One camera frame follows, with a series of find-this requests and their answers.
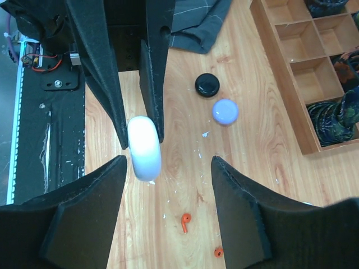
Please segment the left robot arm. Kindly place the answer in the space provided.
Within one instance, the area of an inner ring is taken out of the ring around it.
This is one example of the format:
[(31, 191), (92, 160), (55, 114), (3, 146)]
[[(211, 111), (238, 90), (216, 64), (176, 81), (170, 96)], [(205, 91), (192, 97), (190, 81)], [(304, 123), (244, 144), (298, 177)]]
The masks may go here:
[(48, 53), (76, 49), (86, 83), (128, 147), (118, 74), (138, 71), (146, 113), (164, 139), (163, 87), (174, 1), (4, 1), (19, 31)]

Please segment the black earbud charging case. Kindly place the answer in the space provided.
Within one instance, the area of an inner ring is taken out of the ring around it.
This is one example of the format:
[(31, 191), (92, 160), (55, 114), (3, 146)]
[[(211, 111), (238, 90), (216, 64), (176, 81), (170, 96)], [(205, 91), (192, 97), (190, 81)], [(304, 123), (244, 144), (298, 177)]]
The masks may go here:
[(220, 82), (218, 78), (212, 73), (203, 73), (195, 80), (196, 92), (205, 98), (211, 98), (215, 96), (219, 89)]

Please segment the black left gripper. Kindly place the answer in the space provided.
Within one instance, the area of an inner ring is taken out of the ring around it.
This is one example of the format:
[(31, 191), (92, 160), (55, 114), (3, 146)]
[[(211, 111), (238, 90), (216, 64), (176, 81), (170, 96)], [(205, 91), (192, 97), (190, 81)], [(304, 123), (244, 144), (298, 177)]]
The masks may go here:
[(86, 81), (112, 120), (121, 147), (128, 148), (128, 137), (118, 71), (138, 68), (147, 116), (163, 142), (164, 77), (175, 1), (65, 3)]

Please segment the white earbud charging case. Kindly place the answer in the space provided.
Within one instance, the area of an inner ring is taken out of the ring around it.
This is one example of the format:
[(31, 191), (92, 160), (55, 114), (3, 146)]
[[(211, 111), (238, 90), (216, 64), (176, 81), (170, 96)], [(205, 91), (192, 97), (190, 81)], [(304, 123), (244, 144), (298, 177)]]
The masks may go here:
[(146, 116), (133, 117), (127, 130), (135, 176), (143, 182), (155, 181), (161, 172), (162, 156), (153, 121)]

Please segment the lilac earbud charging case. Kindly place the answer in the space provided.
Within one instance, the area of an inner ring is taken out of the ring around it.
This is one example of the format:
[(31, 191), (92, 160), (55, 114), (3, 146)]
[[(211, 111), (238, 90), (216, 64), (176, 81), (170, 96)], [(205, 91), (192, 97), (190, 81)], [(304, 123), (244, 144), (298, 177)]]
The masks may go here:
[(238, 105), (230, 99), (218, 100), (212, 108), (212, 116), (221, 125), (231, 125), (239, 115)]

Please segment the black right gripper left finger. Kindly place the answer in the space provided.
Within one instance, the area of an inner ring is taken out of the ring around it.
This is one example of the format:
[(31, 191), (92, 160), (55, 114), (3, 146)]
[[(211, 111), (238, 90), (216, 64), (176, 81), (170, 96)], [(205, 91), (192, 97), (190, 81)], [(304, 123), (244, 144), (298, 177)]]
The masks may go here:
[(20, 205), (1, 207), (2, 268), (106, 268), (127, 172), (116, 156)]

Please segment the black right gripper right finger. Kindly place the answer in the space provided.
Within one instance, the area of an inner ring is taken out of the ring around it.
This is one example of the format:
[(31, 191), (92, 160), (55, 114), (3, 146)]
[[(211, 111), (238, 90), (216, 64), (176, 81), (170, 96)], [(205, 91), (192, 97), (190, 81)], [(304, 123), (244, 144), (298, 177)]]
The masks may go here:
[(308, 205), (259, 184), (219, 156), (211, 178), (227, 268), (357, 268), (358, 199)]

